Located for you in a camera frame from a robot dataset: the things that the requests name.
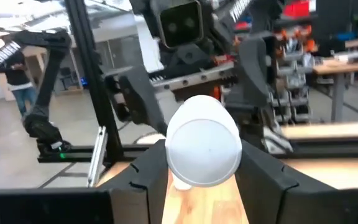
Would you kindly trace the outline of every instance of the black shirt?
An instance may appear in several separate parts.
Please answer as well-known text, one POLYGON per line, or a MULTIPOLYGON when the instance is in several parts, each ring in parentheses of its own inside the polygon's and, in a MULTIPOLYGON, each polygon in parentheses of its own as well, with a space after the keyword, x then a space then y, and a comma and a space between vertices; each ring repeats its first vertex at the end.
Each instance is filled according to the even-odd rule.
POLYGON ((0 66, 0 73, 5 73, 8 84, 23 85, 29 83, 30 80, 25 71, 12 69, 12 66, 15 64, 25 65, 24 54, 22 52, 14 54, 0 66))

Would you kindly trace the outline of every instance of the person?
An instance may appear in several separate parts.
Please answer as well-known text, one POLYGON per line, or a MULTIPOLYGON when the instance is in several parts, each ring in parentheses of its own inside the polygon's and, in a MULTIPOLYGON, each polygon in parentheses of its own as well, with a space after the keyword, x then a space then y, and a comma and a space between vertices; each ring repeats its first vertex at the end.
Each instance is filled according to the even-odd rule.
POLYGON ((26 70, 24 54, 20 51, 0 66, 0 73, 5 73, 8 88, 16 99, 22 117, 27 112, 25 101, 27 100, 33 106, 37 99, 37 92, 25 74, 26 70))

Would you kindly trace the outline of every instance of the table leg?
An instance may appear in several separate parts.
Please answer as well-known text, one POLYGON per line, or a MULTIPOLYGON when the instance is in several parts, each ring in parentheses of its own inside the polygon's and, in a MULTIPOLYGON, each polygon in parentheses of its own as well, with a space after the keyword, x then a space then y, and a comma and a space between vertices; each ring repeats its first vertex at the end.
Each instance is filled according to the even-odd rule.
POLYGON ((64 78, 60 79, 60 81, 62 81, 64 90, 67 90, 66 82, 65 82, 64 78))
POLYGON ((354 84, 354 72, 351 73, 350 84, 351 84, 351 85, 354 84))
POLYGON ((334 75, 333 103, 331 105, 331 121, 342 121, 342 107, 345 93, 345 74, 334 75))

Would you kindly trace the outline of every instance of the metal frame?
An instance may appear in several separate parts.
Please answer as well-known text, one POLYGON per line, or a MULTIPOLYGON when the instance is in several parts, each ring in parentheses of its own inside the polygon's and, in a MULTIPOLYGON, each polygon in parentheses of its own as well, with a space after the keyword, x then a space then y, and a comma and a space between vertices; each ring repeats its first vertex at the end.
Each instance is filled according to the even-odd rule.
POLYGON ((94 144, 91 165, 88 172, 88 187, 95 187, 99 182, 100 169, 102 167, 104 154, 106 152, 106 140, 108 134, 106 133, 106 127, 99 127, 98 137, 94 144))
MULTIPOLYGON (((84 1, 65 0, 68 18, 71 23, 77 47, 80 53, 79 62, 88 81, 89 93, 95 110, 99 127, 106 127, 107 142, 106 154, 103 164, 106 168, 119 161, 132 161, 139 153, 144 152, 149 146, 121 144, 114 113, 110 104, 108 93, 102 80, 99 78, 100 68, 96 56, 96 44, 94 41, 86 5, 84 1)), ((91 162, 94 146, 73 146, 71 150, 61 153, 47 153, 42 150, 39 143, 39 162, 91 162)))
POLYGON ((274 155, 278 159, 358 158, 358 137, 296 139, 293 154, 274 155))

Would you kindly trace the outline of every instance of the ceiling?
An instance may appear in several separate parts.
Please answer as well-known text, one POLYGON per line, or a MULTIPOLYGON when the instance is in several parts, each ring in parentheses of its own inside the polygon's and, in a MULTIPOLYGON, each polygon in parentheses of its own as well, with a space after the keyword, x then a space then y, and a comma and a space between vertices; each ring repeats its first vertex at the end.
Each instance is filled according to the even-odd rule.
MULTIPOLYGON (((129 0, 85 0, 89 19, 97 26, 102 19, 128 13, 129 0)), ((0 38, 23 29, 68 29, 70 21, 64 1, 0 0, 0 38)))

